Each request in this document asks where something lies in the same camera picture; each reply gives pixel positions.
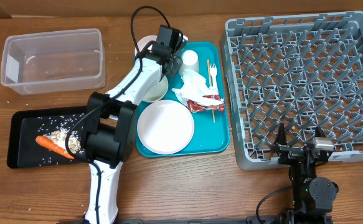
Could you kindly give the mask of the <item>peanut food scraps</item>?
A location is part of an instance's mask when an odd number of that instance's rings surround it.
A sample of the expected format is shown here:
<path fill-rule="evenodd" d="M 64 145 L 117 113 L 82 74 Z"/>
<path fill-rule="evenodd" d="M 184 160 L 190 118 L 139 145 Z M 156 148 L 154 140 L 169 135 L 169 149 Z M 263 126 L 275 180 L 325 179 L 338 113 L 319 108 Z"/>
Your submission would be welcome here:
<path fill-rule="evenodd" d="M 47 149 L 54 151 L 57 154 L 61 154 L 65 157 L 71 157 L 71 155 L 67 152 L 65 148 L 65 139 L 67 137 L 67 134 L 68 129 L 64 128 L 53 131 L 49 134 L 44 134 L 44 137 L 52 142 L 52 147 L 47 147 Z M 73 154 L 76 154 L 79 150 L 81 150 L 78 131 L 73 131 L 71 133 L 68 140 L 68 147 Z"/>

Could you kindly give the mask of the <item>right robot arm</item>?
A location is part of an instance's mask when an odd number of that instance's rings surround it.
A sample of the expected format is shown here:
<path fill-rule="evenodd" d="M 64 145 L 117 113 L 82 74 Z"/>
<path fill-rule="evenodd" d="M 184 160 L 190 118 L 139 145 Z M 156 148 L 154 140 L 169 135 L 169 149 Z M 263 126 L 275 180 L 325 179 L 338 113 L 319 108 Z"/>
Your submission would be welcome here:
<path fill-rule="evenodd" d="M 293 147 L 286 140 L 284 124 L 280 124 L 271 151 L 278 154 L 278 163 L 288 165 L 293 208 L 284 209 L 275 223 L 331 223 L 332 211 L 339 187 L 333 181 L 318 177 L 317 165 L 328 163 L 334 151 L 333 142 L 321 127 L 315 128 L 312 140 L 302 147 Z"/>

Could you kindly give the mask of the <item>white bowl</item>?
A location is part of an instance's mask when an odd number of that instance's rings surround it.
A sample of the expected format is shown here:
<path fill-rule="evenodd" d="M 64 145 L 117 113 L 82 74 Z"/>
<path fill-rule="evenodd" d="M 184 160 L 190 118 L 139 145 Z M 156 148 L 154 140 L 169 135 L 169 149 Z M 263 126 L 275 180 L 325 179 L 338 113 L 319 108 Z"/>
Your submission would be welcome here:
<path fill-rule="evenodd" d="M 153 103 L 155 101 L 161 100 L 167 93 L 168 88 L 168 79 L 167 76 L 164 76 L 158 84 L 156 84 L 147 92 L 147 94 L 143 98 L 143 101 L 147 103 Z"/>
<path fill-rule="evenodd" d="M 150 41 L 156 41 L 156 38 L 157 38 L 156 35 L 148 35 L 146 37 L 143 37 L 141 40 L 139 40 L 137 44 L 138 44 L 138 48 L 139 48 L 140 52 L 143 50 L 143 48 L 146 46 L 147 43 L 149 43 Z M 146 55 L 151 53 L 152 47 L 153 47 L 152 45 L 150 47 L 148 47 Z M 137 53 L 138 52 L 137 52 L 136 48 L 134 48 L 134 60 L 137 59 L 137 56 L 136 56 Z"/>

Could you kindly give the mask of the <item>orange carrot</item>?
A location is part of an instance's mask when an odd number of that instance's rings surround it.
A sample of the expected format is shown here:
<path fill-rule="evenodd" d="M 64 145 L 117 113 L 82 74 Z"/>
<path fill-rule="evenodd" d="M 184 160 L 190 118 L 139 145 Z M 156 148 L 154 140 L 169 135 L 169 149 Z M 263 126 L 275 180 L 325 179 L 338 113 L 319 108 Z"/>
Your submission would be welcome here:
<path fill-rule="evenodd" d="M 53 141 L 51 141 L 46 136 L 37 136 L 35 139 L 36 143 L 50 151 L 54 151 L 57 154 L 60 154 L 61 156 L 64 156 L 68 159 L 74 159 L 73 156 L 71 156 L 66 149 L 56 145 Z"/>

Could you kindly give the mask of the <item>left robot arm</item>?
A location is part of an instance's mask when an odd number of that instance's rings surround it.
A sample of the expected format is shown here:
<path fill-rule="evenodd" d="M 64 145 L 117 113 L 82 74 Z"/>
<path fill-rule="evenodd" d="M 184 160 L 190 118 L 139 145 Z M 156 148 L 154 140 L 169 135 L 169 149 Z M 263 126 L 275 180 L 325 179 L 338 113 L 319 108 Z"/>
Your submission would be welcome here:
<path fill-rule="evenodd" d="M 137 107 L 164 76 L 177 73 L 182 63 L 179 53 L 187 41 L 180 30 L 161 25 L 156 39 L 136 54 L 133 68 L 116 87 L 90 95 L 80 122 L 91 173 L 84 223 L 116 223 L 120 172 L 136 142 Z"/>

